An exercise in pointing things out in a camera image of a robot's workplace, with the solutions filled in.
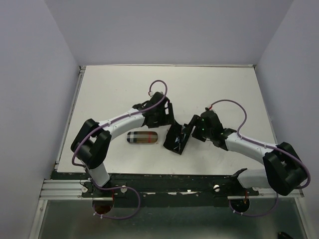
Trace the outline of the black glasses case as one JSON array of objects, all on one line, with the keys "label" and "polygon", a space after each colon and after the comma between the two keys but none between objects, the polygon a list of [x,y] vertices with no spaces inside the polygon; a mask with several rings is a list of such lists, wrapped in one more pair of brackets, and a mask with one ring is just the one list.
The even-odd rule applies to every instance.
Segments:
[{"label": "black glasses case", "polygon": [[199,116],[194,115],[188,124],[179,124],[177,121],[170,126],[163,146],[165,149],[182,155],[193,128],[198,123]]}]

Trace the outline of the plaid glasses case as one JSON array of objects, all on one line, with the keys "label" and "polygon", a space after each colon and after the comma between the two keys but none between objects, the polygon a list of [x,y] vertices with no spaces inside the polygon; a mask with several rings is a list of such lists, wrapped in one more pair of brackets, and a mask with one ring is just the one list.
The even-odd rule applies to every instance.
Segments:
[{"label": "plaid glasses case", "polygon": [[154,144],[158,138],[155,131],[130,131],[127,134],[127,142],[130,144]]}]

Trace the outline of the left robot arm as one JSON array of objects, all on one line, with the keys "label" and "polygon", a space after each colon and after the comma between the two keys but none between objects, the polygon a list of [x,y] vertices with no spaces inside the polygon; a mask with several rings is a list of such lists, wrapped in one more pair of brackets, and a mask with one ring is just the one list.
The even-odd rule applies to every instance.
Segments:
[{"label": "left robot arm", "polygon": [[98,196],[110,193],[110,176],[104,166],[110,142],[136,128],[156,128],[174,123],[173,106],[169,98],[155,92],[150,100],[133,105],[126,113],[105,121],[88,119],[71,144],[72,164],[78,158],[93,179],[93,190]]}]

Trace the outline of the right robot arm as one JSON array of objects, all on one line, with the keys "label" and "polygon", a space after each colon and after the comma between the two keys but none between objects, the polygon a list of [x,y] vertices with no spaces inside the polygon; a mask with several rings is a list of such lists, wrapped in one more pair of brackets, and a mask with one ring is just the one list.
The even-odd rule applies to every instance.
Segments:
[{"label": "right robot arm", "polygon": [[233,174],[236,179],[230,181],[229,189],[235,195],[255,187],[271,188],[286,196],[308,179],[306,169],[290,144],[244,139],[236,130],[224,128],[214,111],[207,110],[200,115],[192,137],[201,141],[208,139],[218,148],[242,154],[264,166],[264,169],[254,170],[243,168]]}]

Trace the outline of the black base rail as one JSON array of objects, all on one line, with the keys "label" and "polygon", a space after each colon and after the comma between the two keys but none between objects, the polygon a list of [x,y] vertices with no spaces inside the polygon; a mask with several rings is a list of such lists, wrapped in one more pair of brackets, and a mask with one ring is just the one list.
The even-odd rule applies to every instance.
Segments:
[{"label": "black base rail", "polygon": [[252,188],[243,188],[237,175],[111,173],[104,186],[112,188],[110,192],[96,188],[87,173],[53,172],[51,179],[80,180],[87,188],[81,195],[83,199],[114,208],[227,207],[228,197],[243,201],[245,196],[259,194]]}]

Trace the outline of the aluminium frame rail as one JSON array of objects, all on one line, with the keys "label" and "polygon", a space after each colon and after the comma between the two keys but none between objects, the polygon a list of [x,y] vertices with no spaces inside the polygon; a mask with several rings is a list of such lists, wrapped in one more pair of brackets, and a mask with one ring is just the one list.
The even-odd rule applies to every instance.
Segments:
[{"label": "aluminium frame rail", "polygon": [[41,200],[80,200],[82,185],[79,180],[44,180]]}]

